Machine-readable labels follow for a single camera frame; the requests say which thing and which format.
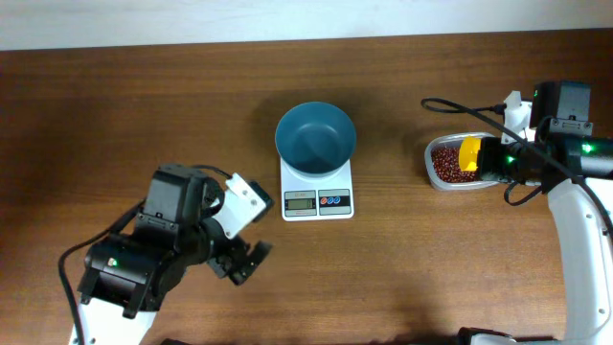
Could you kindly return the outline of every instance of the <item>white digital scale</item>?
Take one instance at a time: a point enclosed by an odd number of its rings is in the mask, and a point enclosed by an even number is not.
[[[323,175],[298,172],[281,160],[281,212],[287,221],[353,217],[352,165]]]

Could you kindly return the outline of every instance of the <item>yellow scoop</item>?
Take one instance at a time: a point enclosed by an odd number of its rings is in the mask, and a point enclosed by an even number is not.
[[[458,163],[463,172],[477,171],[477,157],[481,149],[481,139],[475,137],[466,137],[460,146],[460,156]]]

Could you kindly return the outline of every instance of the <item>clear plastic container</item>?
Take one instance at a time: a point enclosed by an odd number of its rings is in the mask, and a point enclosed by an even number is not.
[[[458,149],[462,145],[464,139],[468,136],[476,138],[493,137],[493,135],[486,132],[451,134],[438,139],[434,139],[425,148],[425,168],[428,170],[428,177],[430,177],[430,183],[432,183],[432,187],[434,187],[434,189],[439,191],[467,191],[491,187],[498,184],[498,182],[493,181],[447,183],[437,176],[437,173],[434,171],[434,163],[432,162],[432,150],[441,148]]]

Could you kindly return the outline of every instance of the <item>wooden tabletop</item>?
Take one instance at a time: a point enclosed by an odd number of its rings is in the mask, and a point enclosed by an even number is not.
[[[433,190],[433,139],[495,131],[424,111],[560,79],[591,83],[595,134],[613,134],[613,31],[454,34],[0,54],[0,342],[65,344],[57,258],[144,196],[165,162],[211,164],[280,198],[277,123],[324,101],[355,123],[355,216],[244,237],[275,247],[242,287],[205,265],[170,292],[144,344],[368,343],[462,326],[562,337],[564,286],[546,197],[511,208],[504,186]],[[518,196],[528,190],[519,190]],[[75,288],[81,250],[67,262]]]

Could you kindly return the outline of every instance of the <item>green light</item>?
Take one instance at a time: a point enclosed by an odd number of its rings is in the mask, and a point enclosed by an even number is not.
[[[589,144],[583,144],[581,145],[581,148],[583,149],[583,152],[585,153],[589,153],[594,150],[594,147]]]

